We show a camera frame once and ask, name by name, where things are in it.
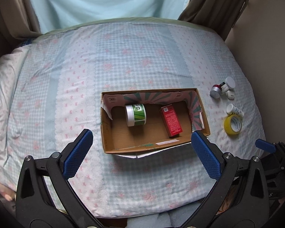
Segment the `foam pad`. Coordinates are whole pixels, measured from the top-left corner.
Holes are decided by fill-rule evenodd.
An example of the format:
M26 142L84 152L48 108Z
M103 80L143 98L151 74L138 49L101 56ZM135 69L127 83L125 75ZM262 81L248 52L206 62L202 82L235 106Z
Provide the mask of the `foam pad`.
M92 144L93 133L88 130L64 162L63 175L66 180L75 176Z
M201 160L210 178L218 180L221 177L221 164L207 146L207 143L200 137L197 131L192 133L191 144L196 154Z

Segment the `brown curtain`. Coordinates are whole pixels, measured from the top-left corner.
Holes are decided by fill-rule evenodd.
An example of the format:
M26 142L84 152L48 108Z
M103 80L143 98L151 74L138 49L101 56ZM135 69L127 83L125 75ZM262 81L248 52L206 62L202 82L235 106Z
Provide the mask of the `brown curtain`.
M0 12L12 37L23 40L41 35L30 0L0 0Z
M230 32L245 0L190 0L179 20L209 27L223 40Z

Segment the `textured blue pad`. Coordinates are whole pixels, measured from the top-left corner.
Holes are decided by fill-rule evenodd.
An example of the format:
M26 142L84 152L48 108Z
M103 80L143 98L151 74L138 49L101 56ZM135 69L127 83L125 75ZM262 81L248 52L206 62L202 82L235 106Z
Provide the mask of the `textured blue pad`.
M75 176L92 144L93 133L89 130L84 134L64 162L63 175L66 180Z
M211 178L218 180L221 177L221 165L196 131L191 135L191 144L208 175Z
M275 153L276 147L274 144L264 141L262 139L257 139L255 142L257 148L264 150L265 152L269 152L270 154Z

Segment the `light blue curtain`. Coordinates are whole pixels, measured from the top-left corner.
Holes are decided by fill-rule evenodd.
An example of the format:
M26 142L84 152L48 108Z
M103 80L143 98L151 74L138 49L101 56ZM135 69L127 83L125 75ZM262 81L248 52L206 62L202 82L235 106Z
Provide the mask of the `light blue curtain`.
M177 19L188 0L31 0L42 33L121 17Z

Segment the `white jar lid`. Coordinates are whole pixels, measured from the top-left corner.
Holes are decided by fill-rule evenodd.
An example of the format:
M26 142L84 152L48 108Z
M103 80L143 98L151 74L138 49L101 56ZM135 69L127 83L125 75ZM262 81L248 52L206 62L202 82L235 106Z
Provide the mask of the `white jar lid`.
M232 77L230 77L230 76L228 76L225 79L225 83L226 83L226 85L228 86L228 88L230 90L236 87L236 83L235 83L234 79Z
M232 112L232 110L233 110L233 107L234 107L233 104L228 104L228 106L227 106L227 108L226 108L226 112L227 112L228 114L230 114L230 113Z
M131 105L125 106L125 119L127 121L128 127L134 126L134 113Z

